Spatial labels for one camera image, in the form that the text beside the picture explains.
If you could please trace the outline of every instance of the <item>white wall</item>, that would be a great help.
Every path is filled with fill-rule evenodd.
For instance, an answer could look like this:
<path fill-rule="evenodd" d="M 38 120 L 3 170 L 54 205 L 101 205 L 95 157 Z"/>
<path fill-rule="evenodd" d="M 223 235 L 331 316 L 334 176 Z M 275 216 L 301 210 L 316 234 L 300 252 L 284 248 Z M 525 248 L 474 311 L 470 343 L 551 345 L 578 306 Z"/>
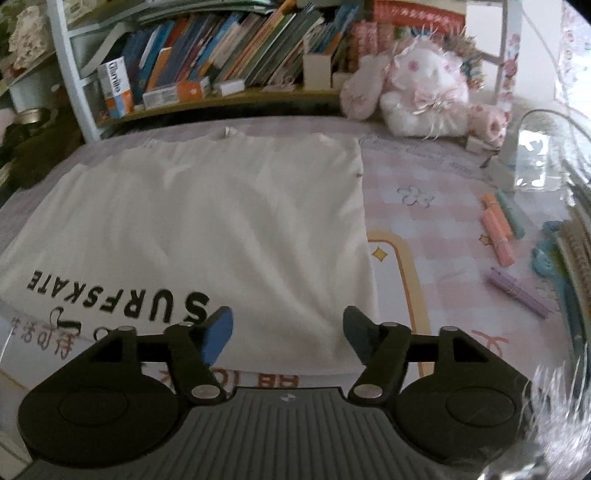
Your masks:
<path fill-rule="evenodd" d="M 561 37 L 562 0 L 522 0 L 531 21 L 539 29 L 551 51 L 558 56 Z M 476 36 L 478 47 L 498 55 L 501 46 L 502 8 L 499 5 L 468 5 L 467 32 Z M 519 73 L 515 94 L 532 107 L 549 107 L 554 101 L 556 74 L 552 61 L 534 30 L 523 19 Z M 487 64 L 485 96 L 495 87 L 496 68 Z"/>

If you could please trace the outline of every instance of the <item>row of books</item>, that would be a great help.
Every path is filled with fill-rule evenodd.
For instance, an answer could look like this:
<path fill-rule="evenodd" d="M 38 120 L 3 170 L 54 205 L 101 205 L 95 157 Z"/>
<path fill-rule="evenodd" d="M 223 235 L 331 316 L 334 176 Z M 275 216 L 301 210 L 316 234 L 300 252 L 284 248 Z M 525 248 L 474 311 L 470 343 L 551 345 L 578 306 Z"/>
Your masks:
<path fill-rule="evenodd" d="M 121 37 L 107 60 L 123 58 L 135 105 L 146 92 L 205 77 L 211 85 L 241 79 L 246 87 L 283 80 L 286 73 L 296 79 L 304 49 L 333 55 L 358 7 L 340 7 L 328 23 L 314 4 L 299 12 L 295 7 L 295 0 L 285 0 L 268 16 L 197 12 L 166 20 Z"/>

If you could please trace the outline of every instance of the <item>gray ribbed panel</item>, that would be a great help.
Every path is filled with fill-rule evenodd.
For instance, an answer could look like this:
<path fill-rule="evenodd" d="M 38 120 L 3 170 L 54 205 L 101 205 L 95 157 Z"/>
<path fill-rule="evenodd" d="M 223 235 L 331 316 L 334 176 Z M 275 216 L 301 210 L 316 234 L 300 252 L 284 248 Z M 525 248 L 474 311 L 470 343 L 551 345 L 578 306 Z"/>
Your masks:
<path fill-rule="evenodd" d="M 43 461 L 19 480 L 462 479 L 400 439 L 385 413 L 347 403 L 338 389 L 240 388 L 194 408 L 163 447 L 126 465 L 74 470 Z"/>

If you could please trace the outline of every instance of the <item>pink checkered tablecloth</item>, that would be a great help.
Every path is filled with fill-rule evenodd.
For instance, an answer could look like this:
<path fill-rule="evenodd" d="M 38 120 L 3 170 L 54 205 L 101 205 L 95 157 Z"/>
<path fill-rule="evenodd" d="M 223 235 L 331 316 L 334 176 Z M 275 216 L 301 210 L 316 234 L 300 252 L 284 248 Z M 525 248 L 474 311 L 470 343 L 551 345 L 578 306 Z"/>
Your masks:
<path fill-rule="evenodd" d="M 93 165 L 151 139 L 188 140 L 219 132 L 225 126 L 257 136 L 320 132 L 359 137 L 365 169 L 367 228 L 391 231 L 410 245 L 431 331 L 436 333 L 445 325 L 458 326 L 528 377 L 539 364 L 560 365 L 571 360 L 569 334 L 555 299 L 556 313 L 541 320 L 483 280 L 483 275 L 497 262 L 492 247 L 480 241 L 484 231 L 479 221 L 479 198 L 491 189 L 478 169 L 482 159 L 452 142 L 394 139 L 383 126 L 375 124 L 326 117 L 234 119 L 157 129 L 85 145 L 41 184 L 16 193 L 0 209 L 0 252 L 58 179 L 75 164 Z M 563 218 L 566 211 L 556 194 L 520 194 L 517 201 L 530 219 L 526 238 L 513 242 L 518 261 L 509 272 L 553 299 L 552 287 L 531 272 L 530 250 L 541 224 Z M 396 321 L 392 315 L 382 321 Z M 228 387 L 237 383 L 238 372 L 218 374 Z M 257 380 L 245 381 L 242 377 L 239 382 L 294 386 L 293 379 L 257 375 Z"/>

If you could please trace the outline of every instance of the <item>stuffed animal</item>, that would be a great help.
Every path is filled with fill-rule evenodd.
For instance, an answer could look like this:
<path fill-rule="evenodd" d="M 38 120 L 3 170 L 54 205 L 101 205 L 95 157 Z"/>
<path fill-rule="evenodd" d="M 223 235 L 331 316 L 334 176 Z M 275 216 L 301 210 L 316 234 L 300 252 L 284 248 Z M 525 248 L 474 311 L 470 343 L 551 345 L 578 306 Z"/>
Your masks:
<path fill-rule="evenodd" d="M 366 120 L 380 105 L 399 137 L 474 135 L 495 147 L 505 139 L 507 118 L 496 106 L 468 102 L 462 60 L 428 37 L 406 38 L 392 53 L 366 56 L 340 93 L 350 119 Z"/>

